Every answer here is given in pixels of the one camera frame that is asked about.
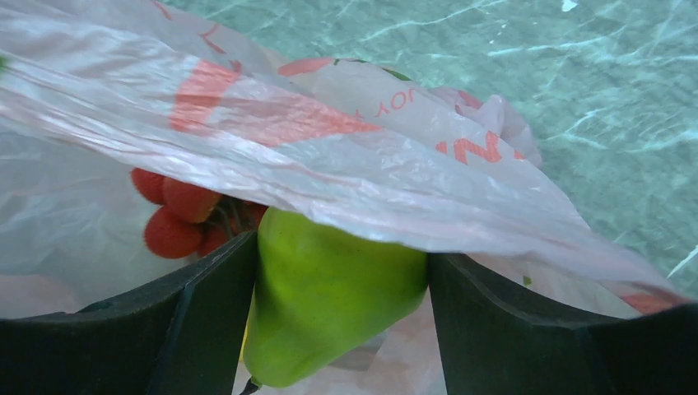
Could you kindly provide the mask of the pink plastic bag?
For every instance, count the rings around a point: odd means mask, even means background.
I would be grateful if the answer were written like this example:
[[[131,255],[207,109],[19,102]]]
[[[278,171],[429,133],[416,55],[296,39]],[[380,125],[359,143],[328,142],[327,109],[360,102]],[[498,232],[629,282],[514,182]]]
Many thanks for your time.
[[[137,166],[354,235],[470,257],[612,318],[697,303],[597,235],[492,97],[354,59],[289,62],[157,1],[1,4],[1,322],[190,264],[147,251]],[[449,394],[431,297],[290,394]]]

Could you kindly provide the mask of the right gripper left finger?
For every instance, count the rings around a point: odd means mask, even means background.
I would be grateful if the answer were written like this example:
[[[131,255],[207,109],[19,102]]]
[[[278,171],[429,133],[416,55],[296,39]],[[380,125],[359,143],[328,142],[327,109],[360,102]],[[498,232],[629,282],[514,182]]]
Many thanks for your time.
[[[74,313],[1,322],[4,394],[230,394],[258,265],[246,232]]]

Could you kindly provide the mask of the green fake pear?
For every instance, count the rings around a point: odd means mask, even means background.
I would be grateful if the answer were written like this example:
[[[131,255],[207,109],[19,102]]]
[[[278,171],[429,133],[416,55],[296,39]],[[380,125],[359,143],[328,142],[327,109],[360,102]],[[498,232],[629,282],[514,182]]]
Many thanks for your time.
[[[266,210],[242,358],[244,392],[286,388],[417,309],[428,257],[362,239],[301,214]]]

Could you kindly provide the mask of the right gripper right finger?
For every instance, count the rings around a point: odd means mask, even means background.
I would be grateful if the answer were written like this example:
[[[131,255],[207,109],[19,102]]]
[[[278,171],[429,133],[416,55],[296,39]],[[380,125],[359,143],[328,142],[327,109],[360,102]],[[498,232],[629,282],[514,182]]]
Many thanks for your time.
[[[460,254],[429,257],[449,394],[694,394],[697,306],[638,318],[539,295]]]

